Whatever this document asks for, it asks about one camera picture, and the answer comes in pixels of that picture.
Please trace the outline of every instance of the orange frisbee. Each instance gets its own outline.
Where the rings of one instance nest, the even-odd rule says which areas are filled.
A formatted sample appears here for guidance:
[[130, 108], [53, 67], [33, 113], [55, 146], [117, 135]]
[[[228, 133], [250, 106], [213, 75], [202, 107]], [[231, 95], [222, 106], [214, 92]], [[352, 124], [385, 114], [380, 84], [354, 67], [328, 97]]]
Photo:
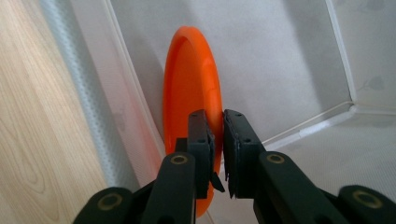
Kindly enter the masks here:
[[[188, 135], [189, 114], [204, 109], [215, 135], [215, 172], [219, 173], [222, 151], [222, 106], [215, 61], [204, 36], [194, 27], [180, 27], [166, 59], [163, 86], [163, 132], [166, 154], [175, 152], [177, 138]], [[213, 198], [210, 185], [207, 199], [197, 200], [201, 216]]]

